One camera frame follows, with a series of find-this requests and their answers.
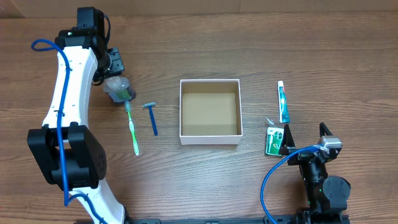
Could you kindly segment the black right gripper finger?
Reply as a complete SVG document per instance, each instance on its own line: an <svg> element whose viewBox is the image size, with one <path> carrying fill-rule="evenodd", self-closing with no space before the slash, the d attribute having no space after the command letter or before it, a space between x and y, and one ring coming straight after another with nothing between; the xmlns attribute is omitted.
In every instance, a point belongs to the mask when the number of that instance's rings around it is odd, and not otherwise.
<svg viewBox="0 0 398 224"><path fill-rule="evenodd" d="M326 124L324 122L320 123L320 137L323 136L332 136L333 134L331 131L327 128Z"/></svg>
<svg viewBox="0 0 398 224"><path fill-rule="evenodd" d="M282 142L280 144L279 154L281 156L288 156L295 152L295 143L290 131L289 125L285 124Z"/></svg>

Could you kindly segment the clear soap pump bottle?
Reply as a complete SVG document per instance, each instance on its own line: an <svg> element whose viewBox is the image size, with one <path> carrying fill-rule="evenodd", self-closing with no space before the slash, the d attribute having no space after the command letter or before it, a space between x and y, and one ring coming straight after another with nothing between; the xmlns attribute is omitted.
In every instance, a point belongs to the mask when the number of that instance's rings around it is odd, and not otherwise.
<svg viewBox="0 0 398 224"><path fill-rule="evenodd" d="M104 82L103 90L115 103L132 101L136 97L136 92L132 89L130 81L126 77L114 76L107 78Z"/></svg>

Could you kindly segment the green toothbrush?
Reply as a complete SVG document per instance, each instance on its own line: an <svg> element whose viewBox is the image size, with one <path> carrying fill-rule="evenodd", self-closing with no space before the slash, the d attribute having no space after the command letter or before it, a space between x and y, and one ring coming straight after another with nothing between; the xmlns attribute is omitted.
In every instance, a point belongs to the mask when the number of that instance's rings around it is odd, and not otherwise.
<svg viewBox="0 0 398 224"><path fill-rule="evenodd" d="M129 101L124 102L124 109L128 116L129 130L130 130L131 136L132 136L133 150L134 150L135 155L138 156L139 155L139 146L138 146L136 135L135 135L134 123L133 123L132 116L131 116L131 104Z"/></svg>

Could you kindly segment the blue disposable razor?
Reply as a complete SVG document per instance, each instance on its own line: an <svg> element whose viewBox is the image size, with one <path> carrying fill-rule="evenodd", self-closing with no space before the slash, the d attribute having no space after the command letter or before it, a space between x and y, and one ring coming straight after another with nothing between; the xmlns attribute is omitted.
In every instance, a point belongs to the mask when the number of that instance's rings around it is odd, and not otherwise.
<svg viewBox="0 0 398 224"><path fill-rule="evenodd" d="M149 110L149 116L150 116L150 120L151 120L151 123L152 123L152 129L153 129L154 135L157 136L158 135L158 131L157 131L157 126L156 126L156 123L155 123L155 117L154 117L153 110L152 110L152 108L155 105L156 105L156 103L153 101L153 102L150 102L150 103L143 104L142 107L143 108L147 108Z"/></svg>

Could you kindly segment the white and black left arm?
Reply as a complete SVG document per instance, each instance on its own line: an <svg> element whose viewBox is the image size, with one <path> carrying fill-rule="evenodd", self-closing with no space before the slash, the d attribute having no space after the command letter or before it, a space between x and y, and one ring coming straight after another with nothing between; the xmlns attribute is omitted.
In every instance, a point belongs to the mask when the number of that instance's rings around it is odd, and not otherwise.
<svg viewBox="0 0 398 224"><path fill-rule="evenodd" d="M27 144L46 181L64 193L64 205L78 199L93 223L129 223L106 179L106 153L88 127L93 85L122 74L117 48L108 48L110 21L95 7L77 10L77 25L47 40L57 51L58 73L50 109Z"/></svg>

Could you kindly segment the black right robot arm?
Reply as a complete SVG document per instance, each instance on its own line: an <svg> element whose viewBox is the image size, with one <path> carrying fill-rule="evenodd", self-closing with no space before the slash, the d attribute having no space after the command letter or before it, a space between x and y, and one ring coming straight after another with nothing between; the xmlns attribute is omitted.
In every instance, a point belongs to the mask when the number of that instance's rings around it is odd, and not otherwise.
<svg viewBox="0 0 398 224"><path fill-rule="evenodd" d="M279 154L290 156L290 166L299 166L308 199L308 207L300 208L291 218L291 223L349 223L343 211L347 209L347 200L351 185L342 178L328 175L325 164L337 158L343 143L334 136L324 123L320 123L320 139L316 152L300 152L295 147L289 126L284 126L284 134Z"/></svg>

